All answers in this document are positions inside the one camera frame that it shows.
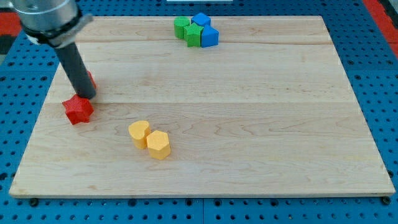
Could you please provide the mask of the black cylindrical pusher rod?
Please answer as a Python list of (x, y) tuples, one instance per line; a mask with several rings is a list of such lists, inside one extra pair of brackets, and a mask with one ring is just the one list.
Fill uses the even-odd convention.
[(54, 49), (75, 93), (86, 99), (96, 96), (96, 90), (88, 74), (79, 50), (74, 42)]

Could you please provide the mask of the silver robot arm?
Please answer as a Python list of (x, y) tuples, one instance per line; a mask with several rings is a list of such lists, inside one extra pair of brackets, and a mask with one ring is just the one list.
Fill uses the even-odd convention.
[(86, 99), (96, 96), (95, 85), (75, 43), (84, 26), (93, 21), (74, 0), (10, 0), (28, 39), (54, 49), (75, 93)]

